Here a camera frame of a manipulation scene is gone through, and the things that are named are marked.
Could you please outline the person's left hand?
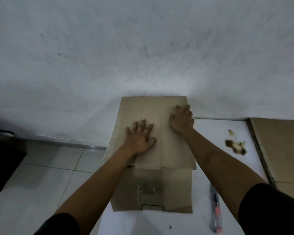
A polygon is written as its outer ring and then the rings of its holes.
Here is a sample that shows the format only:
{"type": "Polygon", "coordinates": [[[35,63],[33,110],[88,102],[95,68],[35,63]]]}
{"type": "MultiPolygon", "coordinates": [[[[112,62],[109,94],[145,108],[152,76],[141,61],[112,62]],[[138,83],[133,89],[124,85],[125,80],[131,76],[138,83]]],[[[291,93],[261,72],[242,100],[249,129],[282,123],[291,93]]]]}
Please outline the person's left hand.
{"type": "Polygon", "coordinates": [[[133,127],[129,128],[132,133],[125,137],[125,142],[123,144],[123,147],[132,157],[142,154],[150,149],[146,147],[146,142],[151,138],[150,134],[153,130],[154,124],[146,124],[146,131],[140,132],[140,123],[141,121],[136,121],[134,122],[133,127]]]}

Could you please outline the person's right hand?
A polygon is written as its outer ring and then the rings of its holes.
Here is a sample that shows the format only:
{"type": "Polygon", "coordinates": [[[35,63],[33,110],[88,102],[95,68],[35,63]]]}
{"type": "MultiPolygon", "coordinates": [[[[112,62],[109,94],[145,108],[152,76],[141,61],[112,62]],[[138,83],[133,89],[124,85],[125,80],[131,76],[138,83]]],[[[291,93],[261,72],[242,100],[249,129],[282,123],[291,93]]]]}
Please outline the person's right hand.
{"type": "Polygon", "coordinates": [[[190,108],[190,105],[176,106],[174,113],[172,113],[175,115],[172,128],[183,137],[191,135],[194,131],[194,119],[190,108]]]}

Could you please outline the brown cardboard box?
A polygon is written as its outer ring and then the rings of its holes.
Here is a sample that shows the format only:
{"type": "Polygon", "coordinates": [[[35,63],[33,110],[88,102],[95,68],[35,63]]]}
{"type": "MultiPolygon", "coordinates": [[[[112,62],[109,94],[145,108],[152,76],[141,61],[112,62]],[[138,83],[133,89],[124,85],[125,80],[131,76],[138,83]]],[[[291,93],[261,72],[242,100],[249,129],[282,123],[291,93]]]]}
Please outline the brown cardboard box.
{"type": "Polygon", "coordinates": [[[153,124],[150,137],[157,142],[151,149],[133,157],[110,203],[114,212],[157,210],[192,213],[192,172],[196,161],[183,139],[170,125],[169,116],[176,105],[184,106],[187,97],[122,97],[116,124],[103,161],[119,149],[125,140],[125,128],[146,120],[153,124]]]}

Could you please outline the person's right forearm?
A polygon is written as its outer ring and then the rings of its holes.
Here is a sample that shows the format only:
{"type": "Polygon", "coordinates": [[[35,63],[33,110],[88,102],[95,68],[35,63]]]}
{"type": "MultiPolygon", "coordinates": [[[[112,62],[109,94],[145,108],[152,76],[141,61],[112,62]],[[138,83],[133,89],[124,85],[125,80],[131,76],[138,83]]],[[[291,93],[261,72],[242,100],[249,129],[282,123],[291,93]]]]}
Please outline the person's right forearm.
{"type": "Polygon", "coordinates": [[[267,182],[247,165],[204,138],[195,129],[184,130],[181,135],[201,170],[239,222],[239,207],[247,192],[253,186],[267,184],[267,182]]]}

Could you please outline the person's left forearm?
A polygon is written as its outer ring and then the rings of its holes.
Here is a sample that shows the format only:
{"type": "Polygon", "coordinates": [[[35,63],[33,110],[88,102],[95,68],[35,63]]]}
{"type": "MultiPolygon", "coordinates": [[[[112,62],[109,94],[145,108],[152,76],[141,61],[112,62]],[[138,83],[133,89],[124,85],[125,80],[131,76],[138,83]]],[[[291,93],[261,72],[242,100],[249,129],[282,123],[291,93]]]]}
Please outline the person's left forearm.
{"type": "Polygon", "coordinates": [[[55,215],[69,215],[77,223],[81,235],[90,235],[129,160],[138,153],[137,146],[125,143],[60,206],[55,215]]]}

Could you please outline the grey orange utility knife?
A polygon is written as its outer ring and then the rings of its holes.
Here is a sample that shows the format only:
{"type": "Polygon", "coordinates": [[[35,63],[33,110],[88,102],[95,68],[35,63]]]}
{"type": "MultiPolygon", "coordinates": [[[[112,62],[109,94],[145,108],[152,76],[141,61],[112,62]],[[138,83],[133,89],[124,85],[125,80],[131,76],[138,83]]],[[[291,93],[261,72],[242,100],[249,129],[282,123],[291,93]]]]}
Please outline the grey orange utility knife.
{"type": "Polygon", "coordinates": [[[223,226],[222,226],[222,218],[221,218],[221,212],[220,212],[220,198],[219,193],[215,189],[215,187],[210,184],[210,201],[211,201],[211,230],[219,234],[222,232],[223,226]]]}

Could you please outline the flat brown cardboard sheet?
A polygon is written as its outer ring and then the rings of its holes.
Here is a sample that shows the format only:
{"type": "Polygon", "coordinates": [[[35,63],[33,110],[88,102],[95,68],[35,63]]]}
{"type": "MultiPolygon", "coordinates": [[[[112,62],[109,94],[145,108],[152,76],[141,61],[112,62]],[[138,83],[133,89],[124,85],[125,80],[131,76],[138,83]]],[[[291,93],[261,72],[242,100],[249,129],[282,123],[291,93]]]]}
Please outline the flat brown cardboard sheet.
{"type": "Polygon", "coordinates": [[[294,120],[250,118],[247,125],[269,183],[294,198],[294,120]]]}

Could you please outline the black left sleeve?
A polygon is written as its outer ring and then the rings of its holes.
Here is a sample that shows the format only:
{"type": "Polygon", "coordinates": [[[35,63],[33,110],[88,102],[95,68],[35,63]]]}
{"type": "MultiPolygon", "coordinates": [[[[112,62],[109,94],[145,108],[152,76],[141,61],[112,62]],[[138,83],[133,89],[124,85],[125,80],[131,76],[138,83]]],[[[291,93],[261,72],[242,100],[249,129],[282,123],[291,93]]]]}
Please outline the black left sleeve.
{"type": "Polygon", "coordinates": [[[47,219],[33,235],[81,235],[75,218],[59,213],[47,219]]]}

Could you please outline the black sleeve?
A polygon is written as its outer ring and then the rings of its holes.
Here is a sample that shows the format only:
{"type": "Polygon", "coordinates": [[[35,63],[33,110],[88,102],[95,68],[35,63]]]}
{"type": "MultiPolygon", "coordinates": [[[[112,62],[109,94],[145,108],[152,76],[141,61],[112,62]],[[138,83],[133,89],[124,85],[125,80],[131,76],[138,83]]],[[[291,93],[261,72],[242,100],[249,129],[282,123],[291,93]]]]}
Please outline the black sleeve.
{"type": "Polygon", "coordinates": [[[75,218],[59,213],[47,219],[33,235],[81,235],[75,218]]]}
{"type": "Polygon", "coordinates": [[[294,198],[257,184],[240,203],[238,218],[245,235],[294,235],[294,198]]]}

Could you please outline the black right sleeve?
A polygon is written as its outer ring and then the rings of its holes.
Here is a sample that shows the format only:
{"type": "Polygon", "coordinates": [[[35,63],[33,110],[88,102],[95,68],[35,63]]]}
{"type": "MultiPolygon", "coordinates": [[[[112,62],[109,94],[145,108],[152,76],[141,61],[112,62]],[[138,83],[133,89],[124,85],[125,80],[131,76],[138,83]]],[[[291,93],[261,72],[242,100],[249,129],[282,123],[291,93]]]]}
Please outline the black right sleeve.
{"type": "Polygon", "coordinates": [[[245,235],[294,235],[294,198],[257,184],[240,203],[238,218],[245,235]]]}

